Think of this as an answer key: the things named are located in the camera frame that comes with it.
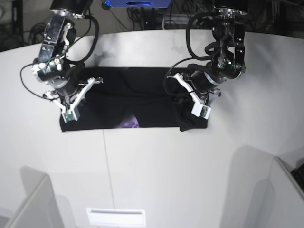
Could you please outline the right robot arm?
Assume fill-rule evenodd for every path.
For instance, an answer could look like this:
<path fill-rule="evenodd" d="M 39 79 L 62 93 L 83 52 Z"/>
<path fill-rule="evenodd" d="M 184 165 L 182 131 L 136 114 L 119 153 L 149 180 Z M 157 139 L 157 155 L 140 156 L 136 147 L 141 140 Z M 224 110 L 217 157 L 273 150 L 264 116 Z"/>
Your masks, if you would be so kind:
<path fill-rule="evenodd" d="M 90 0 L 54 0 L 53 12 L 46 25 L 38 57 L 29 64 L 35 78 L 49 83 L 59 98 L 71 97 L 79 90 L 77 73 L 85 67 L 98 41 L 99 24 L 91 14 Z M 73 20 L 87 19 L 94 25 L 95 36 L 88 53 L 78 61 L 67 58 L 68 51 L 78 42 Z"/>

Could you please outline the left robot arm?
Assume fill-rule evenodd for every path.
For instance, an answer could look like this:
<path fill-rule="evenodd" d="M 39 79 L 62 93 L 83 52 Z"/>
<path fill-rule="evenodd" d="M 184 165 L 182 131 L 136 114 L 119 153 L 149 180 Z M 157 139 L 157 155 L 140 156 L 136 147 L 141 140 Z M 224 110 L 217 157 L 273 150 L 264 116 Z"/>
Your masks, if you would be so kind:
<path fill-rule="evenodd" d="M 196 60 L 206 61 L 205 66 L 189 64 L 186 82 L 191 91 L 199 95 L 214 93 L 225 80 L 233 80 L 244 73 L 245 67 L 245 25 L 241 16 L 248 13 L 246 0 L 215 0 L 214 13 L 202 12 L 193 16 L 186 26 L 186 47 Z M 215 39 L 205 47 L 206 55 L 196 55 L 190 44 L 190 29 L 195 21 L 212 23 Z"/>

